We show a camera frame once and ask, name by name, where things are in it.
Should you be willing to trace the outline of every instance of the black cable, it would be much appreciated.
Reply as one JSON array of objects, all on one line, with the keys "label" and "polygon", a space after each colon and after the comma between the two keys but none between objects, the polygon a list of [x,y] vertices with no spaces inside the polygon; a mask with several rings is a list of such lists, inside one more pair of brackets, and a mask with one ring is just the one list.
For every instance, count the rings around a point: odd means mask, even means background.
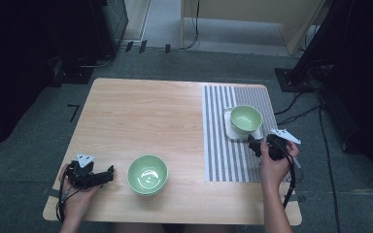
[{"label": "black cable", "polygon": [[198,41],[199,2],[200,2],[200,0],[198,0],[198,5],[196,6],[195,23],[193,23],[193,19],[192,19],[192,24],[193,24],[193,26],[195,28],[195,37],[193,38],[191,44],[188,47],[186,47],[186,48],[180,48],[180,50],[189,50],[190,48],[192,48],[193,46],[195,46],[196,42]]},{"label": "black cable", "polygon": [[323,141],[325,142],[326,158],[327,158],[327,165],[328,165],[328,170],[329,170],[329,179],[331,181],[332,196],[334,199],[335,221],[337,224],[337,231],[340,233],[341,227],[340,227],[340,220],[339,220],[339,213],[338,213],[338,200],[337,200],[337,193],[335,190],[334,178],[332,177],[331,158],[329,156],[328,141],[326,139],[325,131],[322,125],[322,107],[320,107],[320,125],[321,125]]},{"label": "black cable", "polygon": [[317,28],[318,28],[318,26],[316,25],[315,28],[314,28],[313,38],[315,37],[315,35],[317,35]]},{"label": "black cable", "polygon": [[[299,168],[298,170],[299,170],[299,176],[300,176],[300,178],[299,179],[297,178],[296,181],[295,181],[295,183],[301,183],[302,180],[304,180],[304,171],[302,170],[302,168]],[[286,182],[290,183],[291,182],[291,177],[288,177],[286,179]]]},{"label": "black cable", "polygon": [[295,181],[296,181],[295,166],[293,165],[292,155],[290,155],[286,150],[284,150],[280,146],[280,144],[277,143],[275,140],[272,140],[272,142],[274,142],[274,144],[276,146],[278,146],[278,148],[280,148],[280,150],[283,152],[283,155],[287,159],[288,164],[289,164],[289,174],[290,174],[291,179],[290,179],[289,189],[288,189],[287,195],[285,196],[285,199],[284,199],[284,202],[283,202],[283,205],[284,205],[284,208],[285,208],[287,206],[287,203],[289,201],[290,196],[292,195],[292,192],[295,190]]},{"label": "black cable", "polygon": [[164,47],[145,47],[146,49],[154,49],[154,50],[165,50]]},{"label": "black cable", "polygon": [[122,49],[122,48],[126,48],[127,45],[128,45],[128,44],[123,45],[123,46],[119,46],[118,49],[117,49],[117,51],[119,51],[119,50]]},{"label": "black cable", "polygon": [[93,65],[93,66],[90,66],[90,65],[82,65],[82,66],[80,66],[80,67],[83,67],[83,68],[99,68],[99,67],[103,67],[103,66],[106,66],[106,65],[108,65],[108,63],[110,63],[110,61],[112,60],[112,56],[110,56],[110,58],[109,58],[109,60],[107,61],[107,62],[105,62],[105,63],[103,63],[103,64],[100,64],[100,65]]},{"label": "black cable", "polygon": [[63,201],[63,203],[65,203],[66,200],[68,200],[69,198],[71,198],[73,195],[77,194],[77,193],[80,192],[80,191],[81,191],[81,190],[79,189],[79,190],[77,190],[76,192],[72,193],[69,197],[67,197],[67,198]]},{"label": "black cable", "polygon": [[59,190],[58,190],[58,202],[56,204],[56,217],[62,223],[63,223],[63,220],[65,218],[65,213],[64,213],[64,210],[63,210],[63,203],[62,203],[62,190],[63,190],[63,184],[65,182],[65,178],[66,178],[67,169],[68,168],[66,168],[65,171],[63,171],[62,178],[60,180],[60,186],[59,186]]},{"label": "black cable", "polygon": [[304,37],[304,47],[305,47],[305,49],[308,48],[308,46],[307,46],[307,37],[308,37],[308,33],[305,33],[305,37]]},{"label": "black cable", "polygon": [[314,111],[315,109],[318,109],[322,104],[319,104],[318,106],[310,109],[310,110],[307,110],[305,111],[304,113],[300,114],[300,115],[297,115],[297,116],[292,116],[292,117],[289,117],[279,123],[277,123],[277,125],[283,125],[283,124],[287,124],[287,123],[290,123],[290,122],[293,122],[293,121],[296,121],[299,117],[305,117],[307,116],[309,113],[311,113],[312,111]]},{"label": "black cable", "polygon": [[301,91],[301,92],[299,92],[298,94],[294,95],[294,96],[293,96],[293,100],[292,100],[292,102],[289,104],[289,106],[288,106],[285,110],[282,110],[282,111],[280,111],[280,112],[274,113],[274,115],[280,115],[280,114],[283,114],[283,113],[285,113],[286,111],[288,111],[288,110],[292,107],[292,105],[295,103],[296,99],[298,99],[299,96],[301,96],[301,95],[304,94],[304,93],[310,92],[311,90],[314,90],[314,89],[313,89],[313,88],[306,89],[306,90]]}]

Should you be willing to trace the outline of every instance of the gray carpet floor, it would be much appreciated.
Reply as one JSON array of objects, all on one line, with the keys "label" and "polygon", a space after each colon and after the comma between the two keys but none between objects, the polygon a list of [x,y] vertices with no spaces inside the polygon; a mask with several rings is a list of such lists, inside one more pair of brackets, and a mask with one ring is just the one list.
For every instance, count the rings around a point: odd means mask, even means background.
[{"label": "gray carpet floor", "polygon": [[[46,221],[42,212],[81,109],[70,122],[97,78],[150,79],[213,83],[259,83],[268,88],[275,112],[285,109],[293,93],[283,93],[274,68],[293,68],[297,58],[205,51],[121,50],[108,65],[94,70],[89,84],[47,87],[0,144],[0,232],[57,232],[60,223]],[[319,104],[317,93],[306,93],[277,122]],[[373,163],[362,154],[343,153],[342,140],[327,111],[322,111],[332,176],[338,198],[341,232],[373,232]],[[319,111],[284,125],[302,141],[298,159],[303,179],[296,194],[303,221],[295,232],[337,232]],[[85,222],[81,232],[109,232],[107,222]],[[263,232],[262,226],[237,226],[237,232]]]}]

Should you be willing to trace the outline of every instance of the light green bowl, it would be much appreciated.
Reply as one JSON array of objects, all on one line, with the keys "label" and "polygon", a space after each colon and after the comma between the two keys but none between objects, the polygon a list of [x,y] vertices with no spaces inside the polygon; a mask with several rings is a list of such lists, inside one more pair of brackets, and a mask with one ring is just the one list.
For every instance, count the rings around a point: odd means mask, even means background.
[{"label": "light green bowl", "polygon": [[165,186],[168,169],[159,157],[144,155],[132,162],[127,177],[132,190],[141,195],[154,195]]},{"label": "light green bowl", "polygon": [[231,111],[231,124],[235,132],[250,134],[261,126],[262,115],[251,106],[240,105]]}]

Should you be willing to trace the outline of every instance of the striped cloth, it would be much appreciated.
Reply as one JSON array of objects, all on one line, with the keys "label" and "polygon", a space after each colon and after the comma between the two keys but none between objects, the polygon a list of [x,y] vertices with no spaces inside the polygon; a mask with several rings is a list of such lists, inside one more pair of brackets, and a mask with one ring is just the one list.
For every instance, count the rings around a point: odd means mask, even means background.
[{"label": "striped cloth", "polygon": [[261,112],[265,129],[277,128],[266,87],[205,85],[202,96],[206,180],[260,182],[259,158],[248,143],[226,136],[223,110],[250,105]]}]

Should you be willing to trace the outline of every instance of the forearm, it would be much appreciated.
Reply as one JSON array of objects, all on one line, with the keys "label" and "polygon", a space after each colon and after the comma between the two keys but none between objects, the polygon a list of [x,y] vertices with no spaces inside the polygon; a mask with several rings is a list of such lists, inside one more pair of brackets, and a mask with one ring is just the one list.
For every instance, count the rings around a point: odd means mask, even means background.
[{"label": "forearm", "polygon": [[275,187],[262,187],[265,232],[292,232],[283,203]]},{"label": "forearm", "polygon": [[82,222],[82,217],[66,217],[59,233],[77,233],[79,232]]}]

